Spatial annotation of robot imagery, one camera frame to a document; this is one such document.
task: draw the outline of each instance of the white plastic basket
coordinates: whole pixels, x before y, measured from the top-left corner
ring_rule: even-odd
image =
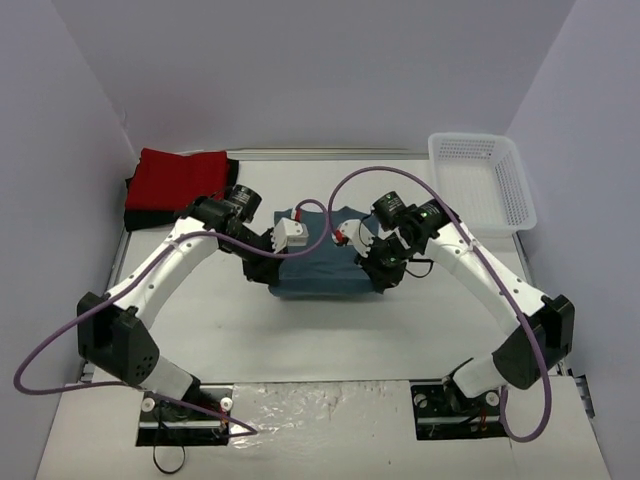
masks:
[[[537,222],[515,143],[507,137],[435,133],[432,184],[476,234],[508,236]]]

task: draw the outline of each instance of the red cloth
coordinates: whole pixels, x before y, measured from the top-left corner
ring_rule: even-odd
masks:
[[[227,185],[227,152],[183,156],[145,148],[129,184],[126,210],[176,211]]]

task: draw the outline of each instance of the red towel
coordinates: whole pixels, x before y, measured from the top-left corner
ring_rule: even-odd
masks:
[[[234,185],[237,176],[238,162],[227,152],[183,156],[145,148],[128,185],[125,226],[132,231],[172,223],[174,212]]]

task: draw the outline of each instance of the white backdrop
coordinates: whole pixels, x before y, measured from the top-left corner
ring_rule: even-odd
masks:
[[[640,417],[640,4],[579,0],[508,135],[530,173],[533,274],[576,305],[570,365],[586,373],[613,478],[637,478]]]
[[[58,396],[13,389],[18,363],[104,288],[133,157],[117,118],[49,1],[0,4],[0,465],[33,478]],[[75,380],[74,334],[26,375]]]
[[[504,133],[574,0],[53,0],[136,149]]]

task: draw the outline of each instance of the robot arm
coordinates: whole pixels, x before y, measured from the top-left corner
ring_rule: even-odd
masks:
[[[372,212],[391,235],[381,239],[359,220],[349,220],[338,227],[337,239],[355,248],[355,261],[369,274],[376,290],[398,285],[407,261],[416,253],[426,255],[467,287],[507,336],[495,352],[467,361],[444,379],[454,409],[506,384],[520,389],[533,385],[540,371],[513,308],[440,206],[432,200],[420,207],[407,207],[390,192],[374,203]],[[573,305],[564,296],[551,300],[527,284],[480,245],[464,223],[461,225],[510,290],[536,335],[547,368],[552,368],[571,351]]]
[[[159,264],[127,295],[93,318],[78,325],[80,355],[124,383],[161,395],[198,403],[201,400],[197,378],[160,355],[149,329],[171,294],[204,259],[223,251],[243,260],[245,274],[256,281],[277,278],[282,260],[268,259],[247,252],[211,236],[185,235],[216,231],[261,250],[278,253],[287,246],[305,245],[304,225],[282,219],[273,229],[259,236],[244,225],[253,218],[261,198],[252,190],[236,186],[227,200],[200,198],[176,221],[160,246],[129,277],[111,288],[114,296],[127,288],[156,261],[167,248],[173,248]],[[87,293],[78,304],[78,314],[104,301]]]

